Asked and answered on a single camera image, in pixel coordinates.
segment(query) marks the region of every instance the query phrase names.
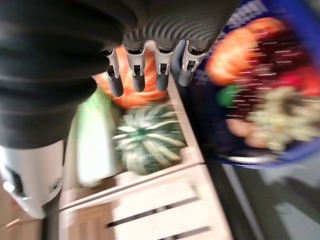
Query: green fruit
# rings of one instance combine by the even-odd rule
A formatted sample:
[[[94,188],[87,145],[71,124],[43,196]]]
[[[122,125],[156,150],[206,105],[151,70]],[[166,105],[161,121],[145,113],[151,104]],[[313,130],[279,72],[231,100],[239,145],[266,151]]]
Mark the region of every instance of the green fruit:
[[[217,100],[221,107],[230,107],[233,105],[235,95],[239,91],[239,86],[236,84],[224,87],[217,94]]]
[[[166,103],[129,110],[113,139],[123,165],[140,175],[179,164],[180,149],[186,146],[176,113]]]

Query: blue bowl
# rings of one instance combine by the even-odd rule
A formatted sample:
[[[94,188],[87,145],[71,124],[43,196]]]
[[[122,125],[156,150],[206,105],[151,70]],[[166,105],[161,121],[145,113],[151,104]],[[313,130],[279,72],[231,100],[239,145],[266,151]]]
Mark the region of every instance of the blue bowl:
[[[256,11],[247,15],[239,14],[248,7]],[[311,53],[314,62],[320,66],[319,21],[300,0],[244,0],[227,23],[221,36],[254,19],[272,16],[284,18],[292,24],[297,36]],[[204,70],[211,53],[210,51],[207,54],[195,71],[187,92],[191,98],[190,104],[194,109],[198,109],[196,117],[204,136],[203,144],[216,153],[218,161],[244,168],[261,169],[296,163],[320,151],[320,138],[312,142],[295,141],[287,146],[287,151],[274,154],[268,149],[249,147],[242,137],[233,135],[226,124],[227,110],[220,107],[217,101],[217,93],[222,87],[212,84]]]

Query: white wooden crate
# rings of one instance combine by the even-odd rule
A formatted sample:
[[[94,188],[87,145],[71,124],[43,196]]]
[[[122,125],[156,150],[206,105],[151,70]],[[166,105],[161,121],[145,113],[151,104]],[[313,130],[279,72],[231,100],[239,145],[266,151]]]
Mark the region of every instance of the white wooden crate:
[[[82,188],[82,186],[77,181],[76,174],[76,159],[72,159],[72,157],[68,157],[68,151],[74,148],[72,144],[68,145],[67,154],[66,154],[66,163],[64,166],[64,182],[63,182],[63,193],[60,199],[60,208],[70,207],[77,203],[77,200],[83,197],[86,197],[87,200],[94,199],[99,196],[104,196],[108,194],[112,194],[114,192],[121,191],[126,188],[130,188],[136,186],[140,183],[144,183],[161,176],[167,175],[169,173],[174,173],[180,171],[185,168],[189,168],[198,163],[203,163],[204,159],[202,153],[199,149],[197,140],[195,138],[194,132],[190,125],[189,119],[185,112],[183,103],[181,101],[178,89],[174,83],[174,79],[172,75],[169,76],[169,84],[168,84],[168,96],[173,105],[174,110],[176,111],[177,118],[179,120],[181,130],[183,132],[185,141],[187,143],[187,147],[181,149],[180,153],[182,155],[182,163],[169,167],[167,169],[160,170],[158,172],[140,176],[136,175],[132,172],[124,172],[117,175],[114,179],[109,178],[104,181],[104,185],[95,188]]]
[[[196,165],[65,208],[61,240],[231,240],[207,168]]]

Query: orange pumpkin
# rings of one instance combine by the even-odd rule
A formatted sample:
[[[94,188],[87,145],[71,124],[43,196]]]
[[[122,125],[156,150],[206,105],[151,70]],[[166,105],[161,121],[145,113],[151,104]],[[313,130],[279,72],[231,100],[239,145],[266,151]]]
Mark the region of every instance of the orange pumpkin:
[[[250,60],[255,54],[252,49],[257,47],[255,35],[244,27],[238,28],[216,46],[206,72],[216,85],[232,84],[241,72],[252,67]]]
[[[256,19],[245,27],[255,35],[258,41],[285,29],[285,25],[274,17]]]
[[[120,76],[123,84],[123,95],[120,97],[113,96],[106,73],[95,75],[93,78],[98,86],[103,89],[118,106],[127,110],[161,100],[167,96],[167,92],[158,91],[156,88],[156,58],[152,51],[145,50],[145,89],[143,92],[136,92],[134,90],[132,72],[124,47],[118,47],[116,54],[118,56]]]

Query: metal fingertip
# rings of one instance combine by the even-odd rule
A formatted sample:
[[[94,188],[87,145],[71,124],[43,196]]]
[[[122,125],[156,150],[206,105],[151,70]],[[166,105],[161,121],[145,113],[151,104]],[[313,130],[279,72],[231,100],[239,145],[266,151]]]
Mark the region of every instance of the metal fingertip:
[[[194,72],[181,70],[178,82],[181,86],[188,86],[194,77]]]
[[[136,92],[141,93],[143,90],[145,90],[146,84],[145,84],[145,75],[138,75],[132,76],[133,80],[133,88]]]
[[[157,90],[164,92],[168,88],[168,83],[169,83],[169,75],[165,75],[164,73],[156,75]]]
[[[121,97],[124,94],[124,86],[122,84],[121,77],[115,78],[112,77],[112,79],[108,80],[111,93],[115,97]]]

